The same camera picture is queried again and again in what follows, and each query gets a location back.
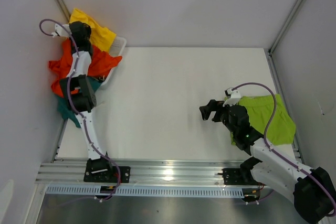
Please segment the yellow shorts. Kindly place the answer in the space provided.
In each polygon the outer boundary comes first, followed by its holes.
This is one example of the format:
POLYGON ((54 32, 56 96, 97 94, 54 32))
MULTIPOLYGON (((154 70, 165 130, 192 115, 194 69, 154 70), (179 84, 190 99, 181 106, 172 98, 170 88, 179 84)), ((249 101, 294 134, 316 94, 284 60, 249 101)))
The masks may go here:
POLYGON ((77 8, 74 8, 71 16, 70 23, 82 22, 90 26, 91 36, 90 42, 98 47, 101 51, 108 52, 116 38, 116 34, 107 27, 100 26, 92 17, 77 8))

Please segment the lime green shorts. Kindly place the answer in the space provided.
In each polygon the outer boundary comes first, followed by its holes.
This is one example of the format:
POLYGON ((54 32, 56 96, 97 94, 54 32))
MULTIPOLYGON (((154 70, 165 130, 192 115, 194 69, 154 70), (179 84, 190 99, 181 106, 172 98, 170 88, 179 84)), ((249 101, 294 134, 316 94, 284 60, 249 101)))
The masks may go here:
POLYGON ((236 105, 244 106, 249 122, 258 132, 266 136, 273 145, 293 143, 296 126, 286 111, 280 95, 242 97, 236 105))

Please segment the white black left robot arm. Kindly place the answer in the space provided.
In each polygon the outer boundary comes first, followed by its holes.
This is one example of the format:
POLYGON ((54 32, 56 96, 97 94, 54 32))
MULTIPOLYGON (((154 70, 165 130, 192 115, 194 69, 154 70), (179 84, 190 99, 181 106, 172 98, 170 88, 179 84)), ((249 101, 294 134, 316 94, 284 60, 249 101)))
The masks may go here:
POLYGON ((88 70, 92 62, 93 47, 90 42, 91 28, 82 22, 73 22, 60 26, 70 38, 71 67, 65 78, 60 80, 63 96, 81 125, 87 142, 88 158, 108 160, 107 151, 102 148, 97 138, 93 123, 93 112, 97 99, 88 79, 88 70))

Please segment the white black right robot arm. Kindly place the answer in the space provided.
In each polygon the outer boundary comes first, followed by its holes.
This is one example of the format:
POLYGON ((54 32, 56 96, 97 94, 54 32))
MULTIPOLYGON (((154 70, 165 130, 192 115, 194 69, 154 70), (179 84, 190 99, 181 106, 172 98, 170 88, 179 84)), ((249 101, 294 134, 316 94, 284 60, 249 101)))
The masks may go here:
POLYGON ((287 198, 308 223, 318 223, 335 215, 335 187, 326 170, 311 168, 266 142, 264 135, 251 126, 245 107, 210 100, 200 107, 203 120, 215 113, 232 134, 234 143, 250 157, 239 168, 224 168, 226 185, 266 185, 287 198))

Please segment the orange shorts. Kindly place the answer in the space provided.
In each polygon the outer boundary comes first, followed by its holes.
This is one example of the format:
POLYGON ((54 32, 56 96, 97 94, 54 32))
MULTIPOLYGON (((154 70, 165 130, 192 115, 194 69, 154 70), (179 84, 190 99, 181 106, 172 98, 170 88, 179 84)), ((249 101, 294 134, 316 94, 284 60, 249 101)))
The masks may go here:
MULTIPOLYGON (((72 65, 70 39, 64 40, 61 46, 63 50, 61 58, 59 60, 49 61, 48 68, 56 75, 55 80, 51 84, 51 90, 55 95, 63 98, 64 96, 59 81, 67 76, 72 65)), ((89 66, 88 77, 94 92, 101 86, 99 80, 107 78, 111 69, 116 67, 121 60, 122 56, 113 57, 93 45, 93 59, 89 66)))

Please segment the teal shorts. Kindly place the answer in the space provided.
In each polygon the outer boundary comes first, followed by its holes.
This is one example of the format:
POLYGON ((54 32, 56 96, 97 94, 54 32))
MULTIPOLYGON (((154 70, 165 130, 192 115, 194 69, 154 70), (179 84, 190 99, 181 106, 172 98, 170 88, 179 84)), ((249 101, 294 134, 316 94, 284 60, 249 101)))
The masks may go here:
MULTIPOLYGON (((93 77, 88 77, 88 80, 94 92, 96 92, 102 84, 101 82, 99 82, 97 79, 93 77)), ((61 117, 64 120, 73 121, 75 126, 80 129, 81 128, 80 123, 77 120, 74 112, 68 109, 66 100, 58 96, 57 94, 55 94, 55 97, 57 99, 57 111, 60 113, 61 117)))

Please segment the white plastic laundry basket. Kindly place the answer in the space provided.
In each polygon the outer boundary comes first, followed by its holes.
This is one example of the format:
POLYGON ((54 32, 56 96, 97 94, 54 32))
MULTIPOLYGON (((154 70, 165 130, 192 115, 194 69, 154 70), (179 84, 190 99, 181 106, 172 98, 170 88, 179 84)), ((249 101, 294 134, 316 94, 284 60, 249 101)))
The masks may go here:
MULTIPOLYGON (((127 40, 125 38, 116 36, 112 43, 110 51, 109 51, 110 55, 113 57, 121 56, 126 47, 126 44, 127 44, 127 40)), ((105 80, 101 83, 101 86, 100 86, 101 89, 106 89, 108 87, 112 74, 115 70, 116 70, 116 67, 110 70, 105 80)))

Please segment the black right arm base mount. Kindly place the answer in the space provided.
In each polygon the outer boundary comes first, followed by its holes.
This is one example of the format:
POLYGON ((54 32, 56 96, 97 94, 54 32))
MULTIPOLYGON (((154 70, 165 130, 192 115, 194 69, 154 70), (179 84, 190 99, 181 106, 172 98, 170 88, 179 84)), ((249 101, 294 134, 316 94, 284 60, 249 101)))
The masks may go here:
POLYGON ((251 171, 244 168, 223 168, 217 173, 225 185, 257 186, 260 183, 253 179, 251 171))

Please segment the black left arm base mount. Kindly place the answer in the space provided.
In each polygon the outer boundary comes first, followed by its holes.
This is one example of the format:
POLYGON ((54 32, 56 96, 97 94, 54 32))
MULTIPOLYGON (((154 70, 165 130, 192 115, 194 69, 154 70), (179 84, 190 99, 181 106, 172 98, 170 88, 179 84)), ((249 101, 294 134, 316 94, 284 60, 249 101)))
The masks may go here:
POLYGON ((131 167, 120 166, 120 172, 104 158, 88 159, 83 181, 87 183, 128 183, 131 175, 131 167))

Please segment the aluminium frame rail front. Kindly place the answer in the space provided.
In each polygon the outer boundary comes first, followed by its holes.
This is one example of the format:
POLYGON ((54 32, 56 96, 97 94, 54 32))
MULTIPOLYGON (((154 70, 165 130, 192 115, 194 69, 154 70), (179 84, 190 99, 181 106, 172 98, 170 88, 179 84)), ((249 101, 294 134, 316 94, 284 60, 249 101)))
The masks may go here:
MULTIPOLYGON (((56 159, 41 163, 35 183, 82 184, 85 159, 56 159)), ((223 168, 238 168, 241 161, 174 161, 118 159, 119 166, 131 167, 126 186, 217 187, 224 184, 218 175, 223 168)))

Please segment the aluminium corner post right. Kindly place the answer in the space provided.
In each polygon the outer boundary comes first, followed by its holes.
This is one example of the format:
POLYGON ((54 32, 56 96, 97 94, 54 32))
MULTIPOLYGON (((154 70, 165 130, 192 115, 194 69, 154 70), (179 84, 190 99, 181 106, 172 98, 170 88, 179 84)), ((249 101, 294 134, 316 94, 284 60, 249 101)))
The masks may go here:
POLYGON ((269 49, 268 49, 268 54, 272 56, 281 43, 281 41, 284 39, 286 33, 288 32, 289 28, 295 21, 296 17, 298 16, 300 10, 302 9, 304 3, 306 0, 295 0, 292 8, 290 9, 284 23, 281 25, 281 28, 279 32, 277 33, 276 37, 272 41, 269 49))

